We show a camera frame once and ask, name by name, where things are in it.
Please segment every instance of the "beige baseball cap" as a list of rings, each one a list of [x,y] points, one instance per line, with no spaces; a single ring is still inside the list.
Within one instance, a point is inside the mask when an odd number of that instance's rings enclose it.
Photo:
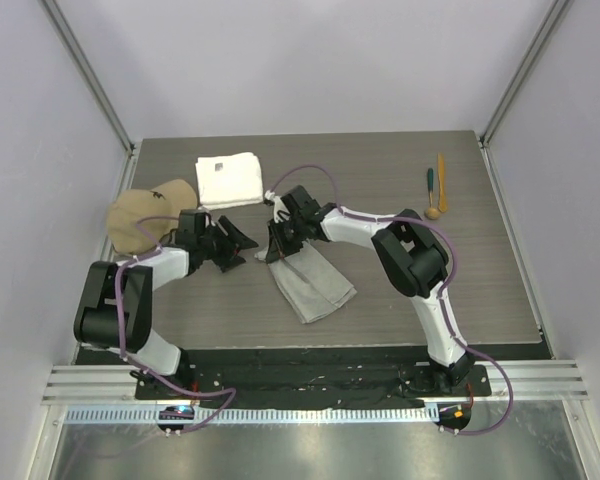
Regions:
[[[181,210],[197,208],[198,197],[184,180],[171,180],[151,190],[126,190],[109,206],[107,235],[117,253],[139,255],[151,250],[152,239],[136,228],[145,217],[166,216],[178,218]],[[176,220],[147,220],[142,227],[160,240],[178,226]]]

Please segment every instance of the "white wall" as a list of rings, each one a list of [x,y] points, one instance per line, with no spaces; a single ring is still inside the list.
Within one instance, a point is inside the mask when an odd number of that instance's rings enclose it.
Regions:
[[[62,0],[135,139],[481,131],[551,0]]]
[[[600,0],[573,2],[492,147],[550,338],[600,420]]]
[[[123,161],[38,2],[0,2],[0,480],[26,477]]]

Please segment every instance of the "gray towel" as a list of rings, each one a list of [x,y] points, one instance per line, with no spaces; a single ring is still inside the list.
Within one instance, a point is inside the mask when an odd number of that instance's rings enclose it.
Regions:
[[[266,249],[256,253],[264,261]],[[278,288],[302,323],[335,312],[356,294],[353,285],[308,242],[302,249],[269,264]]]

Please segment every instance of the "folded white towel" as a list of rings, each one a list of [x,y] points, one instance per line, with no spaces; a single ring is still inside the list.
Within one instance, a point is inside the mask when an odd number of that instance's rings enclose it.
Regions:
[[[196,172],[200,204],[209,210],[263,202],[260,161],[253,153],[200,157]]]

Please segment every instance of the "metal frame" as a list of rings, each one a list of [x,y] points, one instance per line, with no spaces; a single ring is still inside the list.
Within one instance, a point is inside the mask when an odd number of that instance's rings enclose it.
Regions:
[[[493,394],[476,401],[504,401],[508,398],[504,380],[489,362],[484,365]],[[573,360],[510,360],[499,362],[510,377],[516,401],[587,400],[587,390]],[[128,365],[53,367],[42,405],[140,405],[154,401],[136,400],[136,380]],[[427,402],[463,402],[465,397],[427,398]],[[182,403],[166,401],[160,403]]]
[[[489,174],[489,180],[491,181],[491,186],[496,196],[496,202],[498,203],[498,208],[500,209],[500,215],[502,216],[502,221],[504,222],[504,227],[507,231],[509,242],[511,243],[513,256],[515,257],[516,263],[518,264],[518,270],[520,270],[522,284],[524,285],[524,289],[527,292],[531,312],[533,313],[533,317],[536,321],[536,324],[538,325],[540,335],[544,337],[544,340],[547,342],[547,346],[549,347],[549,351],[551,352],[551,355],[553,355],[553,348],[551,347],[551,329],[550,326],[548,326],[543,319],[542,309],[540,308],[540,303],[535,294],[536,289],[534,288],[534,284],[529,275],[529,271],[525,262],[525,256],[523,255],[523,252],[520,248],[520,244],[518,243],[518,238],[516,236],[516,230],[511,222],[511,217],[509,216],[509,211],[507,208],[504,193],[502,191],[498,171],[492,159],[491,149],[482,143],[480,143],[479,145],[480,152],[482,153],[482,158],[484,159],[484,163],[487,168],[487,173]]]
[[[522,61],[516,70],[516,73],[513,75],[513,78],[509,82],[504,95],[500,99],[500,103],[498,103],[495,112],[493,112],[493,115],[491,116],[484,133],[480,137],[480,142],[484,146],[489,146],[489,143],[491,143],[491,140],[496,134],[500,123],[509,111],[511,104],[529,77],[533,67],[538,63],[540,54],[543,52],[544,48],[549,42],[549,39],[555,33],[558,25],[566,15],[572,3],[573,0],[554,0],[553,4],[549,8],[549,11],[540,24],[540,28],[531,41],[531,45],[529,45],[529,48],[527,48],[527,51],[525,52],[524,57],[522,58]]]
[[[118,114],[116,113],[109,97],[107,97],[100,80],[98,80],[98,76],[93,70],[93,67],[89,63],[86,54],[82,50],[78,39],[73,33],[73,30],[69,26],[69,22],[67,21],[64,13],[62,13],[62,9],[58,5],[56,0],[39,0],[42,8],[49,16],[53,27],[56,32],[60,36],[62,43],[64,44],[67,53],[71,56],[72,60],[75,63],[76,68],[82,75],[82,78],[89,88],[91,93],[93,94],[93,99],[98,104],[102,113],[107,118],[109,125],[115,132],[116,136],[120,140],[120,143],[124,147],[125,151],[131,155],[133,151],[133,142],[129,137],[129,134],[122,125]]]

